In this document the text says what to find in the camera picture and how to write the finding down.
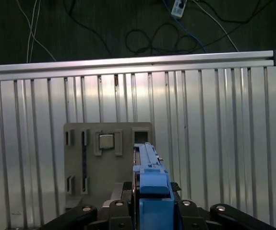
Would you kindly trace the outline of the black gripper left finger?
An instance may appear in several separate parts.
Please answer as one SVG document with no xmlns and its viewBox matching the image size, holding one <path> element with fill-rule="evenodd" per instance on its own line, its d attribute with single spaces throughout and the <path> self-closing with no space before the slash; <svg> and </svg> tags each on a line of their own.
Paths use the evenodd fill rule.
<svg viewBox="0 0 276 230">
<path fill-rule="evenodd" d="M 44 224 L 42 230 L 133 230 L 132 182 L 115 184 L 103 207 L 77 205 Z"/>
</svg>

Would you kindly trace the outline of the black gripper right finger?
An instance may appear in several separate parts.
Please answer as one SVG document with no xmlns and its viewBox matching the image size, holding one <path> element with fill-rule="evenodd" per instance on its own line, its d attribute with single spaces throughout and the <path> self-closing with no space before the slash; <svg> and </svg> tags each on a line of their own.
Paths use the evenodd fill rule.
<svg viewBox="0 0 276 230">
<path fill-rule="evenodd" d="M 192 200 L 182 200 L 176 182 L 171 183 L 175 197 L 175 230 L 271 230 L 272 226 L 227 204 L 215 204 L 209 210 Z"/>
</svg>

